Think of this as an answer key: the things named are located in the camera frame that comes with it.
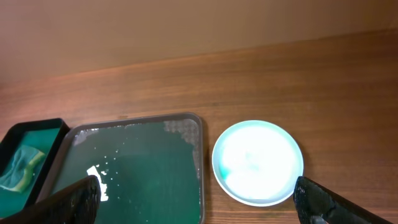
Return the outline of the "white plate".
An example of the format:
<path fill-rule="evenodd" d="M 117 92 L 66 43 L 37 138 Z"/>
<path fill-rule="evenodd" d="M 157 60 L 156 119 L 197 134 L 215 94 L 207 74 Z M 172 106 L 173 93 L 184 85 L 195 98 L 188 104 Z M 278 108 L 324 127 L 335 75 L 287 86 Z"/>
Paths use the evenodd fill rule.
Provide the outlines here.
<path fill-rule="evenodd" d="M 213 147 L 211 165 L 220 187 L 253 207 L 287 200 L 304 174 L 296 140 L 281 127 L 261 120 L 242 121 L 223 131 Z"/>

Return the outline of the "green yellow sponge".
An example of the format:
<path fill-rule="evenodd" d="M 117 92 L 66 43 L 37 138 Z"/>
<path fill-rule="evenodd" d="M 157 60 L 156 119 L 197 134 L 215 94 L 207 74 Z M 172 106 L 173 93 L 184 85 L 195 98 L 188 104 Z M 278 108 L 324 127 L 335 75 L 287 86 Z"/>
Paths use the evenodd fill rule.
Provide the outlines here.
<path fill-rule="evenodd" d="M 31 146 L 22 145 L 14 154 L 11 168 L 1 176 L 1 188 L 11 192 L 23 192 L 29 186 L 35 167 L 45 154 Z"/>

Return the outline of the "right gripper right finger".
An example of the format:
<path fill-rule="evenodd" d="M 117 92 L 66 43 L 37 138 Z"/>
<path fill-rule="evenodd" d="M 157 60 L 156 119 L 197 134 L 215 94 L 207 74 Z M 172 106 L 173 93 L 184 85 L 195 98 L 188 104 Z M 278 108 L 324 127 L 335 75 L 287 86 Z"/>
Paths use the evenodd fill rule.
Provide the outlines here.
<path fill-rule="evenodd" d="M 296 181 L 293 201 L 301 224 L 391 224 L 304 176 Z"/>

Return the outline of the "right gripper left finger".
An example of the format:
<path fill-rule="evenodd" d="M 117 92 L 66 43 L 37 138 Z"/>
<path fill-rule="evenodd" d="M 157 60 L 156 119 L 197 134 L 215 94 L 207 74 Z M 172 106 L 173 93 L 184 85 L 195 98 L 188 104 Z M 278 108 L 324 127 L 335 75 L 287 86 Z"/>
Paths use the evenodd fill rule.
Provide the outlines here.
<path fill-rule="evenodd" d="M 98 178 L 89 175 L 20 212 L 1 224 L 93 224 L 99 209 Z"/>

